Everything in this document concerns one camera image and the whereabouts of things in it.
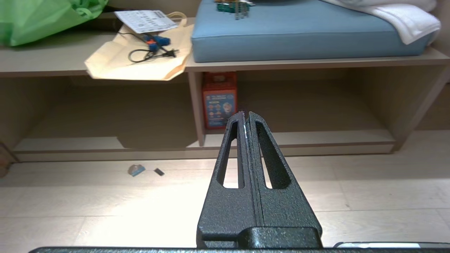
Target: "light wooden floor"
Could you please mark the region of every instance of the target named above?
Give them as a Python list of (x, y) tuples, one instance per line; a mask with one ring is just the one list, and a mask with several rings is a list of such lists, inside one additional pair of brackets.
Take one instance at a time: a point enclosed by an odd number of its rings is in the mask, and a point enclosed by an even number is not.
[[(322, 224), (341, 241), (450, 242), (450, 131), (417, 131), (394, 155), (289, 157)], [(22, 163), (0, 180), (0, 252), (39, 246), (195, 247), (214, 159)], [(160, 168), (166, 174), (153, 172)], [(236, 159), (226, 185), (235, 185)]]

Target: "blue seat cushion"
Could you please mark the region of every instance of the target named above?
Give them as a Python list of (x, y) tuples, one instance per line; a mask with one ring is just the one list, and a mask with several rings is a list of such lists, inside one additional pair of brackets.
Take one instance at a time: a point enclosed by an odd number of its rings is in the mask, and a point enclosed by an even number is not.
[(405, 45), (375, 16), (320, 0), (256, 0), (249, 17), (202, 0), (192, 35), (196, 62), (420, 55), (431, 35)]

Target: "red cardboard box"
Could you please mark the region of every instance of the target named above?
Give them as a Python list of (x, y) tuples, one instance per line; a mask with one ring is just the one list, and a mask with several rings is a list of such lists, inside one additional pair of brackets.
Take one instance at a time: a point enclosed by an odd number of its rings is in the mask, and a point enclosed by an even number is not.
[(207, 72), (203, 83), (205, 127), (225, 128), (229, 117), (238, 112), (236, 72)]

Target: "power cord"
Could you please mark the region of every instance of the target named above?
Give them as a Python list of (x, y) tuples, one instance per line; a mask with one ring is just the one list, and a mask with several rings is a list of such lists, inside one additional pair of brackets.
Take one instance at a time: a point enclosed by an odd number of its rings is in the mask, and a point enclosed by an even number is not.
[[(113, 26), (114, 30), (117, 31), (118, 34), (121, 34), (121, 35), (133, 35), (134, 37), (138, 38), (140, 41), (144, 42), (145, 44), (147, 43), (147, 41), (144, 38), (142, 38), (142, 37), (140, 37), (140, 36), (138, 36), (138, 35), (136, 35), (134, 33), (131, 33), (131, 32), (120, 32), (119, 30), (117, 30), (116, 29), (116, 21), (117, 20), (118, 19), (114, 20), (114, 22), (112, 23), (112, 26)], [(156, 55), (157, 51), (151, 51), (151, 50), (147, 50), (147, 49), (135, 49), (135, 50), (131, 51), (128, 54), (128, 60), (129, 61), (131, 61), (132, 63), (141, 63), (141, 62), (145, 62), (145, 61), (148, 61), (148, 60), (154, 59), (154, 58), (160, 58), (160, 57), (173, 57), (173, 58), (175, 58), (176, 57), (175, 52), (178, 52), (179, 50), (174, 50), (174, 49), (167, 50), (163, 46), (161, 46), (161, 44), (159, 44), (158, 40), (156, 40), (153, 35), (151, 35), (150, 33), (146, 33), (146, 35), (148, 37), (150, 37), (150, 39), (152, 39), (155, 42), (155, 44), (158, 46), (158, 48), (163, 50), (164, 53)], [(145, 56), (144, 56), (144, 58), (142, 60), (135, 61), (135, 60), (133, 60), (131, 58), (131, 56), (132, 56), (132, 54), (134, 54), (136, 52), (147, 52), (147, 53), (145, 54)]]

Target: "paper sheet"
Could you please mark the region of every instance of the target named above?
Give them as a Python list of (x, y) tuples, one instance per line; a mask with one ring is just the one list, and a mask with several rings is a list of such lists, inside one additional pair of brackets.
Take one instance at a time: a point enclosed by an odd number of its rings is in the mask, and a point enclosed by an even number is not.
[(114, 13), (135, 33), (160, 32), (178, 26), (160, 10), (127, 10)]

